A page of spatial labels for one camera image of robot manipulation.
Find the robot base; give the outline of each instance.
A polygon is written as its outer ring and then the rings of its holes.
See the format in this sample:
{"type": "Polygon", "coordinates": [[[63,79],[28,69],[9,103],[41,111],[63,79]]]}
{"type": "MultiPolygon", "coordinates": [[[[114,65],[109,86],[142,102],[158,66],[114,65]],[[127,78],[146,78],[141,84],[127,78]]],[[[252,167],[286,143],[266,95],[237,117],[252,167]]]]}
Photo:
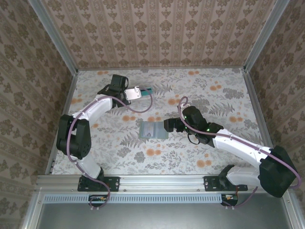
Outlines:
{"type": "MultiPolygon", "coordinates": [[[[118,192],[120,187],[120,177],[104,177],[103,182],[109,187],[111,192],[118,192]]],[[[78,182],[79,192],[107,192],[107,188],[85,176],[81,176],[78,182]]]]}
{"type": "Polygon", "coordinates": [[[247,185],[233,185],[226,178],[228,171],[234,167],[234,165],[226,166],[218,176],[205,176],[204,180],[204,188],[206,192],[215,192],[215,191],[247,191],[247,185]]]}

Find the metal frame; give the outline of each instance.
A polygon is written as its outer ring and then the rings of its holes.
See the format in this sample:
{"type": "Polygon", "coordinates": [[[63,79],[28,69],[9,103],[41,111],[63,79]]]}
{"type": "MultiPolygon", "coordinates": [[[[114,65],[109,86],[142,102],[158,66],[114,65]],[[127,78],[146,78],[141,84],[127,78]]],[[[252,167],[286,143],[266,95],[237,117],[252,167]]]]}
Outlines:
{"type": "MultiPolygon", "coordinates": [[[[206,192],[203,184],[204,176],[211,175],[117,175],[120,177],[121,195],[129,194],[234,194],[228,192],[206,192]]],[[[80,175],[41,175],[38,176],[34,194],[30,202],[22,229],[35,229],[41,214],[43,200],[47,194],[101,194],[107,192],[78,192],[80,175]]],[[[254,187],[243,193],[251,193],[254,187]]]]}
{"type": "Polygon", "coordinates": [[[253,67],[256,59],[258,58],[259,54],[261,53],[263,47],[265,46],[267,40],[269,39],[273,29],[275,28],[278,20],[282,16],[286,6],[288,5],[289,0],[278,0],[275,2],[274,7],[262,28],[256,42],[251,49],[251,52],[244,63],[244,67],[246,71],[250,71],[253,67]]]}
{"type": "Polygon", "coordinates": [[[232,66],[162,66],[162,67],[127,67],[127,68],[80,68],[79,71],[111,71],[111,70],[159,70],[159,69],[225,69],[225,68],[243,68],[242,65],[232,65],[232,66]]]}
{"type": "Polygon", "coordinates": [[[77,74],[77,68],[75,61],[70,55],[67,47],[61,39],[57,29],[55,28],[51,18],[48,16],[46,9],[43,6],[41,0],[29,0],[31,6],[33,7],[35,13],[37,14],[39,20],[41,21],[44,29],[47,31],[48,35],[52,39],[53,44],[60,53],[62,59],[65,61],[67,67],[69,68],[71,74],[75,76],[77,74]]]}
{"type": "MultiPolygon", "coordinates": [[[[77,79],[78,79],[78,75],[76,74],[72,78],[71,85],[70,85],[69,92],[68,92],[67,99],[66,99],[66,103],[65,103],[65,106],[63,108],[63,111],[62,111],[61,115],[66,115],[69,112],[69,108],[70,108],[71,101],[72,101],[72,98],[73,98],[73,94],[74,94],[74,91],[75,91],[77,79]]],[[[58,150],[56,148],[56,139],[57,139],[57,133],[56,133],[56,136],[55,136],[55,140],[53,142],[53,146],[52,146],[52,149],[51,149],[48,165],[47,165],[47,168],[46,168],[46,171],[45,171],[46,175],[49,175],[49,174],[52,173],[52,167],[55,163],[55,158],[57,156],[58,150]]]]}
{"type": "MultiPolygon", "coordinates": [[[[243,73],[245,84],[249,93],[249,97],[254,109],[255,117],[266,146],[272,147],[272,142],[264,122],[263,113],[260,109],[258,99],[250,78],[249,72],[243,73]]],[[[70,87],[69,98],[71,99],[75,88],[76,79],[70,87]]],[[[71,100],[67,100],[65,105],[66,112],[69,109],[71,100]]],[[[120,180],[120,195],[128,194],[233,194],[233,192],[206,192],[203,184],[204,176],[211,175],[116,175],[120,180]]],[[[47,194],[78,194],[77,185],[80,175],[43,175],[38,176],[37,185],[28,208],[28,212],[23,224],[23,229],[35,229],[41,214],[44,197],[47,194]]],[[[243,193],[251,193],[254,187],[243,193]]],[[[263,189],[259,189],[257,193],[265,193],[263,189]]],[[[105,192],[88,192],[88,194],[107,194],[105,192]]],[[[299,203],[292,191],[287,191],[283,195],[287,214],[290,223],[294,229],[305,228],[305,221],[302,215],[299,203]]]]}
{"type": "MultiPolygon", "coordinates": [[[[249,93],[249,97],[251,100],[251,104],[253,107],[253,111],[257,120],[257,125],[260,130],[262,140],[265,146],[273,147],[268,128],[266,122],[264,120],[264,115],[262,109],[259,105],[259,101],[257,95],[255,93],[255,89],[251,80],[251,76],[249,71],[245,70],[243,72],[244,81],[249,93]]],[[[305,228],[305,220],[302,214],[299,202],[296,198],[294,191],[291,189],[287,190],[283,195],[283,200],[285,203],[285,207],[290,219],[290,223],[294,229],[301,229],[305,228]]]]}

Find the patterned wall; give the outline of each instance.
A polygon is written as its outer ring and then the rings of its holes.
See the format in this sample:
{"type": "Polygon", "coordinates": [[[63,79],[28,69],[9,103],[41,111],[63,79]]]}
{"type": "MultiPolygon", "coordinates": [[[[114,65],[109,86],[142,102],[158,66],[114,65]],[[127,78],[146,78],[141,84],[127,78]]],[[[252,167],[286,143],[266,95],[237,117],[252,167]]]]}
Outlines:
{"type": "MultiPolygon", "coordinates": [[[[291,0],[250,75],[275,145],[305,177],[305,1],[291,0]]],[[[298,191],[305,208],[305,184],[298,191]]]]}
{"type": "Polygon", "coordinates": [[[78,68],[243,65],[275,0],[42,0],[78,68]]]}
{"type": "Polygon", "coordinates": [[[0,1],[0,228],[17,228],[44,174],[71,74],[26,0],[0,1]]]}

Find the table surface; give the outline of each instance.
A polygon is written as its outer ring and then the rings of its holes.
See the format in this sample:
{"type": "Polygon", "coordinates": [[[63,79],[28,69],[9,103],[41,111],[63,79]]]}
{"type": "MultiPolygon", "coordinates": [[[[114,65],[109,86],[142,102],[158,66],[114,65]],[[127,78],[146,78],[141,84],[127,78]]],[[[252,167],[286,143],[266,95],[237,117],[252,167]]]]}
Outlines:
{"type": "MultiPolygon", "coordinates": [[[[91,153],[107,175],[218,174],[228,164],[250,166],[226,151],[191,144],[186,133],[169,133],[165,140],[139,139],[141,121],[178,117],[177,105],[182,96],[188,96],[190,104],[208,122],[263,144],[242,71],[237,68],[81,71],[69,114],[91,102],[110,83],[113,74],[127,76],[129,87],[153,86],[154,103],[144,114],[126,108],[112,109],[91,124],[91,153]]],[[[147,100],[138,110],[148,105],[147,100]]],[[[80,174],[60,151],[52,173],[80,174]]]]}

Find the metal bar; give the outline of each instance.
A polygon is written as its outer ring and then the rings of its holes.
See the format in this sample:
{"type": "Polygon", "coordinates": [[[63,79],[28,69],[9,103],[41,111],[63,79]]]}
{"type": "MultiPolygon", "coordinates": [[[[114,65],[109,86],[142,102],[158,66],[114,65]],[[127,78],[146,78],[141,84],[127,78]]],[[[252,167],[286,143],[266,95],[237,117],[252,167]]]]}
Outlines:
{"type": "Polygon", "coordinates": [[[29,0],[31,6],[33,7],[35,13],[37,14],[39,20],[41,21],[44,29],[47,31],[48,35],[52,39],[56,49],[60,53],[62,59],[65,61],[67,67],[69,68],[71,74],[75,76],[77,74],[76,64],[70,55],[67,47],[61,39],[58,31],[55,29],[51,18],[49,17],[47,11],[45,10],[41,0],[29,0]]]}
{"type": "Polygon", "coordinates": [[[305,228],[304,217],[295,194],[287,191],[283,195],[283,199],[293,229],[305,228]]]}
{"type": "MultiPolygon", "coordinates": [[[[203,184],[203,177],[211,175],[119,175],[120,189],[116,193],[136,193],[136,194],[233,194],[235,191],[215,191],[206,192],[203,184]]],[[[74,194],[77,192],[77,186],[80,175],[51,175],[39,176],[37,179],[37,186],[34,192],[40,193],[58,193],[58,194],[74,194]]],[[[252,188],[244,193],[251,193],[252,188]]],[[[106,194],[105,192],[86,192],[91,194],[106,194]]]]}
{"type": "MultiPolygon", "coordinates": [[[[75,87],[76,87],[77,79],[78,79],[78,75],[76,74],[72,78],[71,85],[70,85],[69,92],[68,92],[67,99],[66,99],[66,103],[65,103],[65,106],[63,107],[62,115],[67,114],[69,112],[69,108],[70,108],[71,101],[72,101],[72,98],[73,98],[73,94],[74,94],[74,90],[75,90],[75,87]]],[[[52,172],[51,169],[52,169],[53,163],[55,163],[55,159],[56,159],[56,156],[57,156],[57,152],[58,152],[58,150],[56,148],[57,134],[58,134],[58,132],[56,133],[56,136],[55,136],[55,139],[54,139],[54,142],[53,142],[53,146],[52,146],[52,149],[51,149],[48,165],[47,165],[47,168],[46,168],[46,171],[45,171],[46,175],[48,175],[52,172]]]]}
{"type": "MultiPolygon", "coordinates": [[[[228,66],[159,66],[159,67],[128,67],[128,68],[80,68],[79,71],[110,71],[110,70],[159,70],[159,69],[225,69],[228,66]]],[[[232,65],[229,68],[244,68],[242,65],[232,65]]]]}
{"type": "Polygon", "coordinates": [[[33,194],[26,219],[21,227],[22,229],[36,229],[41,214],[44,195],[43,193],[33,194]]]}
{"type": "Polygon", "coordinates": [[[276,1],[274,7],[262,28],[246,62],[244,63],[244,67],[246,71],[250,71],[253,67],[256,59],[258,58],[259,54],[261,53],[264,45],[266,44],[267,40],[269,39],[273,29],[275,28],[278,20],[282,16],[286,6],[288,5],[289,0],[279,0],[276,1]]]}
{"type": "Polygon", "coordinates": [[[257,125],[258,125],[259,131],[261,133],[264,146],[269,146],[272,148],[273,144],[272,144],[272,141],[271,141],[268,129],[267,129],[267,125],[266,125],[266,122],[265,122],[265,119],[263,116],[262,109],[259,105],[258,98],[255,93],[255,89],[254,89],[250,74],[249,74],[249,72],[243,72],[243,75],[244,75],[244,82],[246,84],[246,87],[247,87],[247,90],[249,93],[250,101],[251,101],[251,104],[253,107],[253,111],[254,111],[254,114],[255,114],[255,117],[257,120],[257,125]]]}
{"type": "MultiPolygon", "coordinates": [[[[89,194],[46,194],[44,204],[89,203],[89,194]]],[[[125,194],[115,193],[108,203],[221,203],[221,194],[125,194]]]]}

